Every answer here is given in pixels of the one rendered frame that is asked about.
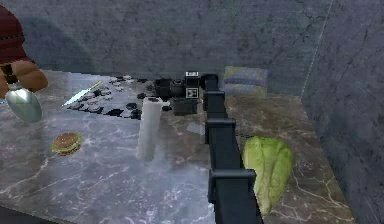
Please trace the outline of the red and brown figure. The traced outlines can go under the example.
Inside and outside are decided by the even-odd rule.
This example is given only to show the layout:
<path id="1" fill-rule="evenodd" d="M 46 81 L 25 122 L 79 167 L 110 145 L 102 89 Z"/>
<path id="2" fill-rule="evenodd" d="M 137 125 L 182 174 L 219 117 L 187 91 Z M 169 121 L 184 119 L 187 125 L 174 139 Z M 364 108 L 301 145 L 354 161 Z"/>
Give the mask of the red and brown figure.
<path id="1" fill-rule="evenodd" d="M 0 65 L 10 64 L 20 84 L 31 92 L 48 86 L 48 80 L 23 48 L 25 37 L 16 16 L 0 5 Z"/>

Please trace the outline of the white cylinder vessel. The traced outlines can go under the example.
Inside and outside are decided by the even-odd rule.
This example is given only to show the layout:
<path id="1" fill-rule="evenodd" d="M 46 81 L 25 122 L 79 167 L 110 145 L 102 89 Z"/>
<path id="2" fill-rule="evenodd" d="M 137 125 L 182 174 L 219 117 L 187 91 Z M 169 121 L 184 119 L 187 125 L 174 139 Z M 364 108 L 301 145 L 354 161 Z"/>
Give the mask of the white cylinder vessel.
<path id="1" fill-rule="evenodd" d="M 160 98 L 146 97 L 143 100 L 137 146 L 137 157 L 141 160 L 152 161 L 154 158 L 162 106 Z"/>

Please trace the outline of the blue and yellow sponge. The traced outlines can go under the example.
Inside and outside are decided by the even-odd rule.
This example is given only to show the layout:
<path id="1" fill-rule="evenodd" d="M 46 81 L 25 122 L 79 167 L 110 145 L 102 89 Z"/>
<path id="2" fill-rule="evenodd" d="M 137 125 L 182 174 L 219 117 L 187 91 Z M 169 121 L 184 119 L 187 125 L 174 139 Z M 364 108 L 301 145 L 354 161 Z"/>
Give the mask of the blue and yellow sponge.
<path id="1" fill-rule="evenodd" d="M 268 77 L 268 69 L 226 66 L 223 91 L 231 96 L 265 99 Z"/>

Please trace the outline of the silver spoon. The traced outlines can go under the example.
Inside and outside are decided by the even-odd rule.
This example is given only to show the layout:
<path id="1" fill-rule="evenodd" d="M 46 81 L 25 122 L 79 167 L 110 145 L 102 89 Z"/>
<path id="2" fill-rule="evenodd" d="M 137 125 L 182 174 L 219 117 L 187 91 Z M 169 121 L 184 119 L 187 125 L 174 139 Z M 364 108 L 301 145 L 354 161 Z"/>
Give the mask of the silver spoon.
<path id="1" fill-rule="evenodd" d="M 12 113 L 23 122 L 39 122 L 43 112 L 37 96 L 19 83 L 9 84 L 8 88 L 5 100 Z"/>

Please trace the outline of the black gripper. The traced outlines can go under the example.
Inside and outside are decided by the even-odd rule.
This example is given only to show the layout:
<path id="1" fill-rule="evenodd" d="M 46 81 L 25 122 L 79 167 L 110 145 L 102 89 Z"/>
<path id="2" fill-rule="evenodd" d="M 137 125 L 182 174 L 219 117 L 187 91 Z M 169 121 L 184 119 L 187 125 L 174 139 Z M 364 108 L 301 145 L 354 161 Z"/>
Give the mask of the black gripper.
<path id="1" fill-rule="evenodd" d="M 157 79 L 153 83 L 156 97 L 169 106 L 164 106 L 163 111 L 172 111 L 175 116 L 186 116 L 197 113 L 197 100 L 186 97 L 185 83 L 181 79 Z"/>

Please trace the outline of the small burger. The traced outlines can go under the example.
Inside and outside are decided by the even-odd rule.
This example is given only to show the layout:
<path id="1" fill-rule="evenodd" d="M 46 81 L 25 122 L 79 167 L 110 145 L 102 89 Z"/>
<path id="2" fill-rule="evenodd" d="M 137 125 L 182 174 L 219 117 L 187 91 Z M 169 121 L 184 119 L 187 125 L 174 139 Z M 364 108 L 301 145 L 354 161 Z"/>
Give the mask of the small burger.
<path id="1" fill-rule="evenodd" d="M 80 149 L 81 142 L 82 136 L 79 133 L 66 132 L 54 139 L 51 150 L 59 156 L 71 155 Z"/>

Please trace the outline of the green lettuce head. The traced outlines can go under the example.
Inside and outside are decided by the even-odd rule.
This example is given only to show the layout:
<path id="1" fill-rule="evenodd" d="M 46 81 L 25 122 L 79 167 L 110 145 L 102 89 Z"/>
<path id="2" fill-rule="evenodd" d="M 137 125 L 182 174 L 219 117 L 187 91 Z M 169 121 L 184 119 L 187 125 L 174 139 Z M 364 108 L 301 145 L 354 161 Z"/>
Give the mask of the green lettuce head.
<path id="1" fill-rule="evenodd" d="M 267 216 L 283 196 L 294 158 L 288 145 L 278 139 L 255 136 L 243 150 L 244 166 L 256 172 L 254 192 L 262 216 Z"/>

